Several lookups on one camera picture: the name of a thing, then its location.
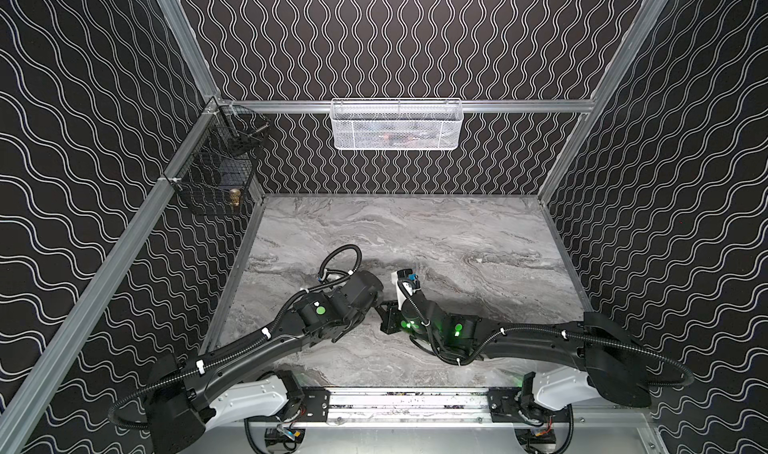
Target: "white mesh basket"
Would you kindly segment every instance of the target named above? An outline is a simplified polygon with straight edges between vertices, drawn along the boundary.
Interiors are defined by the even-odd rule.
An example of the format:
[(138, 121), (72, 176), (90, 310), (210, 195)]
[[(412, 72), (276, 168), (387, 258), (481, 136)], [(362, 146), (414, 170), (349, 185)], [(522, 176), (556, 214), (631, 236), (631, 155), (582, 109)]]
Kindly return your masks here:
[(341, 151), (452, 151), (464, 113), (459, 99), (333, 99), (333, 144)]

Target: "black wall panel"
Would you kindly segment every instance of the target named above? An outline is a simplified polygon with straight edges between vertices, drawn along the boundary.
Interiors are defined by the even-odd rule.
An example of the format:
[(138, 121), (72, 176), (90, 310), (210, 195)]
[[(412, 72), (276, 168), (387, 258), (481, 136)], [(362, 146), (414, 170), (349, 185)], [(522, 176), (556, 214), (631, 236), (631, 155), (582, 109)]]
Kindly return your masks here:
[(225, 98), (582, 99), (642, 0), (181, 0)]
[(338, 151), (327, 115), (279, 115), (256, 176), (268, 193), (535, 195), (577, 118), (468, 114), (454, 151)]
[(0, 0), (0, 412), (197, 119), (154, 0)]
[(592, 305), (696, 372), (654, 393), (675, 454), (768, 450), (766, 98), (768, 0), (671, 0), (550, 205)]
[[(147, 432), (116, 428), (107, 409), (145, 385), (159, 357), (197, 355), (251, 210), (209, 219), (171, 201), (24, 452), (153, 451)], [(120, 414), (143, 419), (136, 402)]]

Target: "marble tabletop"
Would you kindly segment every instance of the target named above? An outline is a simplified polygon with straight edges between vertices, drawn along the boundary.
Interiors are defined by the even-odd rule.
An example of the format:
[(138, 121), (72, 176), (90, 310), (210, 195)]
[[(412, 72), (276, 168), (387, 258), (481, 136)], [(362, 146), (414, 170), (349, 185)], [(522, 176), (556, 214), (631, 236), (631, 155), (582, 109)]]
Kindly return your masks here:
[[(384, 283), (413, 268), (424, 294), (449, 312), (516, 323), (581, 319), (582, 308), (538, 202), (516, 197), (270, 197), (236, 291), (220, 344), (260, 329), (285, 300), (316, 283), (322, 259), (346, 243), (360, 246), (361, 269)], [(351, 252), (331, 267), (348, 269)], [(554, 364), (498, 359), (449, 366), (404, 333), (379, 331), (368, 316), (338, 343), (283, 358), (305, 385), (516, 386), (526, 372)]]

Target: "wavy patterned wallpaper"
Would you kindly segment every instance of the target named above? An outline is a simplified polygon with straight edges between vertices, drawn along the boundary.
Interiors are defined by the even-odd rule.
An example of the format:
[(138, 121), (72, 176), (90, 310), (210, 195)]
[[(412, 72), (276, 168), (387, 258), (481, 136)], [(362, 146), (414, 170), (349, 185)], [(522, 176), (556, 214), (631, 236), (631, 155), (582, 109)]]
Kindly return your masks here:
[(181, 0), (222, 96), (582, 99), (642, 0)]
[(154, 0), (0, 0), (0, 412), (204, 102)]
[(268, 193), (535, 195), (578, 114), (467, 114), (454, 151), (338, 151), (327, 115), (271, 117), (256, 170)]
[[(159, 357), (197, 353), (251, 208), (249, 201), (241, 216), (210, 219), (171, 201), (24, 452), (152, 452), (148, 432), (116, 428), (107, 409), (142, 386)], [(139, 419), (137, 403), (124, 411)]]
[(698, 381), (673, 454), (768, 452), (768, 0), (671, 0), (550, 205), (591, 303)]

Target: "brass object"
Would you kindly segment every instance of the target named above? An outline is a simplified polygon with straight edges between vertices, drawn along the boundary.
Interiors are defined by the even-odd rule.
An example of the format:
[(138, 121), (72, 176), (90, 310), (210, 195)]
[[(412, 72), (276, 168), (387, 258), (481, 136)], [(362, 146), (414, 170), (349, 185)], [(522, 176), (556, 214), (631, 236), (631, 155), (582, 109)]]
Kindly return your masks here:
[(232, 207), (234, 207), (235, 209), (238, 209), (240, 207), (240, 197), (241, 197), (240, 189), (230, 189), (230, 203), (232, 204)]

